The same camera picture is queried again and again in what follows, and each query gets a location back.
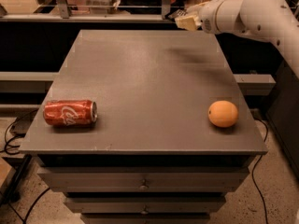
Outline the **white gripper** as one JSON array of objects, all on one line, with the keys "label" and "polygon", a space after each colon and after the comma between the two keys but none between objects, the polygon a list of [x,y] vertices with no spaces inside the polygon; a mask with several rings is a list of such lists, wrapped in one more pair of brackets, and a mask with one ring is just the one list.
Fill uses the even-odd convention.
[{"label": "white gripper", "polygon": [[219,11],[226,1],[228,0],[211,0],[190,6],[186,9],[186,12],[199,13],[200,20],[196,15],[186,15],[175,18],[175,23],[178,28],[187,31],[196,31],[202,27],[202,30],[209,34],[224,33],[223,18]]}]

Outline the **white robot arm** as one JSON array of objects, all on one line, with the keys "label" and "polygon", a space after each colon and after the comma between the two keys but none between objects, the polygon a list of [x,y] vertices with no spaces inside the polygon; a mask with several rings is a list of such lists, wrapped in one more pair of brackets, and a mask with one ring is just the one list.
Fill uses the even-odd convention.
[{"label": "white robot arm", "polygon": [[299,76],[299,21],[285,0],[211,0],[179,12],[175,23],[187,31],[268,42]]}]

